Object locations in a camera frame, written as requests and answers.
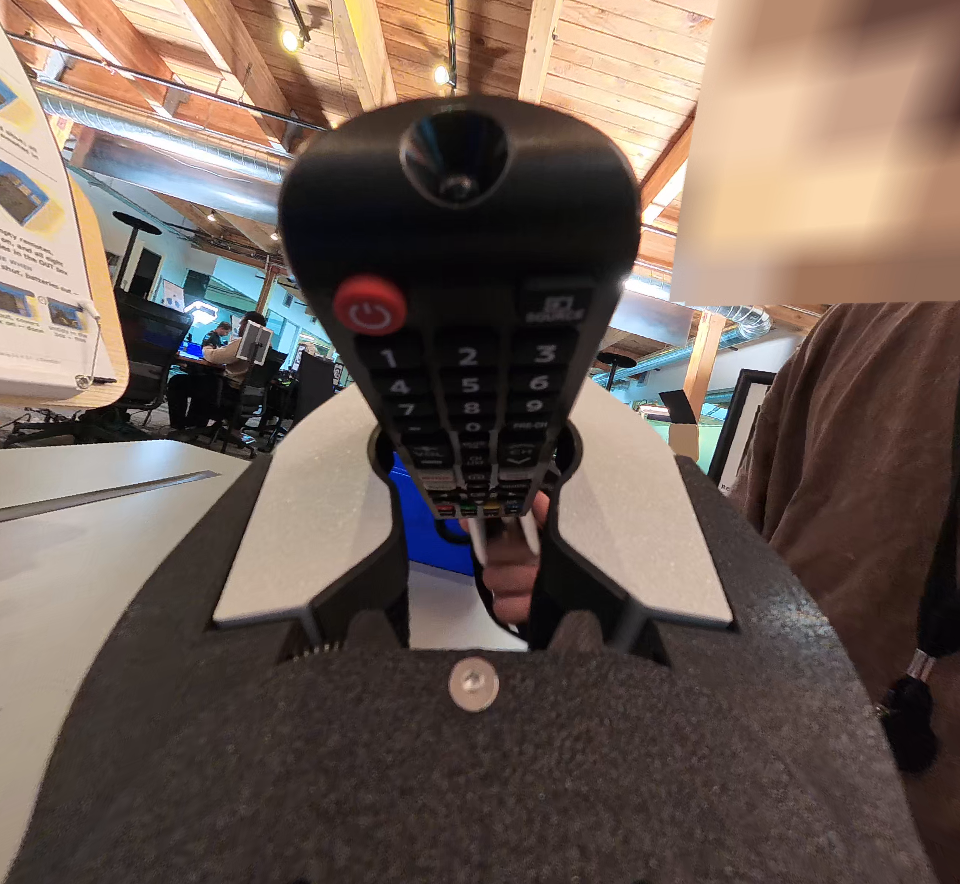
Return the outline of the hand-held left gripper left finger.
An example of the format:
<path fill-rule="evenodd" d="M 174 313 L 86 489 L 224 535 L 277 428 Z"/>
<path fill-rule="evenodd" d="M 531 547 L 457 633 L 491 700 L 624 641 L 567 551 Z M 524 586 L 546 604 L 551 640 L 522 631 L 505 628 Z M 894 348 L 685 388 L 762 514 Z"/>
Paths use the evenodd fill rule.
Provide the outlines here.
<path fill-rule="evenodd" d="M 361 391 L 323 403 L 270 459 L 212 619 L 295 621 L 308 642 L 345 642 L 354 617 L 385 615 L 410 642 L 409 554 L 390 442 Z"/>

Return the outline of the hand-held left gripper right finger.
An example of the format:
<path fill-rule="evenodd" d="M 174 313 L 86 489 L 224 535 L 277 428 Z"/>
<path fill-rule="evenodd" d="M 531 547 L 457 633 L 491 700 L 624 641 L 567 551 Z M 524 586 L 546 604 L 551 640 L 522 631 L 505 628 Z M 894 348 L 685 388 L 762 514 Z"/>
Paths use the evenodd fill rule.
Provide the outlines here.
<path fill-rule="evenodd" d="M 586 382 L 557 448 L 540 532 L 529 648 L 586 612 L 602 642 L 638 651 L 654 624 L 726 632 L 734 613 L 673 451 L 649 423 Z"/>

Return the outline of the blue plastic bin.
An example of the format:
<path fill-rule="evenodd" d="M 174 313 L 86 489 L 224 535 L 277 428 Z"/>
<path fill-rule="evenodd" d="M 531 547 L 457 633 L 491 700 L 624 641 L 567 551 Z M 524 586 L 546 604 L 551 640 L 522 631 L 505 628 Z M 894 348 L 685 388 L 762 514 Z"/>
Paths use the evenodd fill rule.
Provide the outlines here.
<path fill-rule="evenodd" d="M 454 522 L 438 521 L 417 490 L 399 455 L 393 456 L 390 480 L 399 493 L 406 547 L 411 561 L 424 566 L 473 578 L 474 561 L 471 540 Z"/>

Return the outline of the black remote control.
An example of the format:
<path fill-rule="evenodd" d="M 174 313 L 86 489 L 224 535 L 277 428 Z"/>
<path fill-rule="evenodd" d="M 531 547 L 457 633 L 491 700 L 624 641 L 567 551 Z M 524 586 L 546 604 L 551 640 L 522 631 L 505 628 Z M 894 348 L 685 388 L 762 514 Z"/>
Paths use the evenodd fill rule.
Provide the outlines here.
<path fill-rule="evenodd" d="M 526 513 L 640 244 L 632 165 L 514 98 L 419 99 L 316 137 L 286 263 L 435 518 Z"/>

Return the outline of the grey desk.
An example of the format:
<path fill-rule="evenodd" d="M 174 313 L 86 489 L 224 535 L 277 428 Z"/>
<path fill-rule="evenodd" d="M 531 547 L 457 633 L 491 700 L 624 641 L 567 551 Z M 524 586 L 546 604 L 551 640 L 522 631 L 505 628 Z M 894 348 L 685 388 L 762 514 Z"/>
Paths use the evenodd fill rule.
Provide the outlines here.
<path fill-rule="evenodd" d="M 3 839 L 127 605 L 248 466 L 170 440 L 2 450 Z"/>

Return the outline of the person's right hand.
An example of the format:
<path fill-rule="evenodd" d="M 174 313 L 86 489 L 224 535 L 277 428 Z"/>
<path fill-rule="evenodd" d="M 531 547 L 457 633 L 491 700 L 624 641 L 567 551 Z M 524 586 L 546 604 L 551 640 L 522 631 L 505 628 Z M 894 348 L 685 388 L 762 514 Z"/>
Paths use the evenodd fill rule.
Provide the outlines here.
<path fill-rule="evenodd" d="M 541 551 L 531 547 L 520 518 L 484 525 L 486 562 L 474 566 L 477 592 L 498 626 L 525 639 Z"/>

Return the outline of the tan cardboard panel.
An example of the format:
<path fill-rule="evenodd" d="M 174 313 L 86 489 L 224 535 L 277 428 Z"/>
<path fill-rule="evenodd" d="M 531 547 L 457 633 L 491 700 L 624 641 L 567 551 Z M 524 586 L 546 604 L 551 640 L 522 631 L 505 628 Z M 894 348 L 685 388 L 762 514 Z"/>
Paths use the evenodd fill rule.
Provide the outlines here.
<path fill-rule="evenodd" d="M 669 417 L 668 443 L 675 455 L 698 461 L 700 433 L 698 416 L 682 389 L 664 391 L 660 399 Z"/>

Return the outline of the black office chair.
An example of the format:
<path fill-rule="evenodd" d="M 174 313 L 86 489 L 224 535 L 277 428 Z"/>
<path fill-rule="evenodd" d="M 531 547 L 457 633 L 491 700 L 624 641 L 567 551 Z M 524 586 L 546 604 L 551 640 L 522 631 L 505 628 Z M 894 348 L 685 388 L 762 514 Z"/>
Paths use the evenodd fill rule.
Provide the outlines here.
<path fill-rule="evenodd" d="M 145 438 L 130 421 L 131 411 L 152 412 L 163 404 L 171 367 L 192 326 L 189 314 L 119 291 L 119 321 L 128 364 L 126 390 L 110 407 L 86 411 L 82 435 L 94 442 Z"/>
<path fill-rule="evenodd" d="M 291 428 L 335 396 L 341 372 L 339 363 L 309 353 L 302 355 L 299 364 Z"/>

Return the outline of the white sign with black marker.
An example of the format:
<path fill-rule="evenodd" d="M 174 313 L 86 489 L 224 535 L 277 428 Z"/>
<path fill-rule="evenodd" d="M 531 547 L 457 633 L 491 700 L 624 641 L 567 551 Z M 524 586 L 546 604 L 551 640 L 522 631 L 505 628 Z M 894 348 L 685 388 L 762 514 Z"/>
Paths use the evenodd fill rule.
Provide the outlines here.
<path fill-rule="evenodd" d="M 724 495 L 730 494 L 734 487 L 754 437 L 764 398 L 775 376 L 774 372 L 747 369 L 741 370 L 738 375 L 714 456 L 706 472 Z"/>

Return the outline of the person in brown shirt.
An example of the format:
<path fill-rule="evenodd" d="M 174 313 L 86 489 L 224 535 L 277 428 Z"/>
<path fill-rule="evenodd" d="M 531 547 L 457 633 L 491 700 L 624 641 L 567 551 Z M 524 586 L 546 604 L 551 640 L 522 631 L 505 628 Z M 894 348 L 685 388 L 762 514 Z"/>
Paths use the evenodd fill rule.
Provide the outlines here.
<path fill-rule="evenodd" d="M 905 778 L 941 882 L 959 871 L 958 578 L 928 590 L 958 533 L 957 302 L 832 306 L 779 370 L 731 488 L 882 702 L 920 660 L 937 755 Z"/>

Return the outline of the wooden instruction board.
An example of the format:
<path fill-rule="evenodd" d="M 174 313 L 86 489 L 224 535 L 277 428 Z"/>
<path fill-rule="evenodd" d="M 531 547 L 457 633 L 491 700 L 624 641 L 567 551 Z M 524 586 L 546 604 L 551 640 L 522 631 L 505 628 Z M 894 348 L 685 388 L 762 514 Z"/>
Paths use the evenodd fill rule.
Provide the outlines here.
<path fill-rule="evenodd" d="M 99 222 L 6 33 L 1 57 L 2 403 L 109 406 L 130 377 Z"/>

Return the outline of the silver ventilation duct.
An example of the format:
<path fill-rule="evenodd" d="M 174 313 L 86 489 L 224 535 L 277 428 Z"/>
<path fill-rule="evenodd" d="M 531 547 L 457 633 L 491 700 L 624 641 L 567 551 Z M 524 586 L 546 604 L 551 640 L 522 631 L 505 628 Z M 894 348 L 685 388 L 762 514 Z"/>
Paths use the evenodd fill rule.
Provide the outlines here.
<path fill-rule="evenodd" d="M 45 82 L 39 82 L 34 92 L 41 107 L 52 115 L 203 170 L 279 185 L 294 163 L 289 154 L 112 99 Z"/>

